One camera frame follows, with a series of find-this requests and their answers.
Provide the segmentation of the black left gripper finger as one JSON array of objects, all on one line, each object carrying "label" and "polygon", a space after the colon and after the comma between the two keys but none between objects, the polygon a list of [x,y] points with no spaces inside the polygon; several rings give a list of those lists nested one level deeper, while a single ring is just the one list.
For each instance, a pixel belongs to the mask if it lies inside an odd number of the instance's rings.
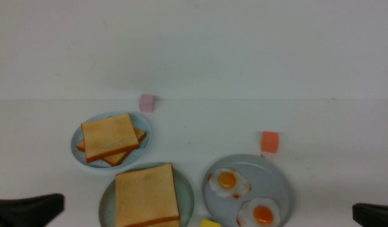
[{"label": "black left gripper finger", "polygon": [[45,227],[65,209],[59,193],[22,199],[0,199],[0,227]]}]

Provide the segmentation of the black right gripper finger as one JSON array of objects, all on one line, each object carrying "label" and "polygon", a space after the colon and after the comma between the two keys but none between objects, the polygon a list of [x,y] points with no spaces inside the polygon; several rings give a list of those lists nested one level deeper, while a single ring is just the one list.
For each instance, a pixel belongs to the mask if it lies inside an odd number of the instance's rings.
[{"label": "black right gripper finger", "polygon": [[388,206],[356,203],[352,206],[352,218],[362,227],[388,227]]}]

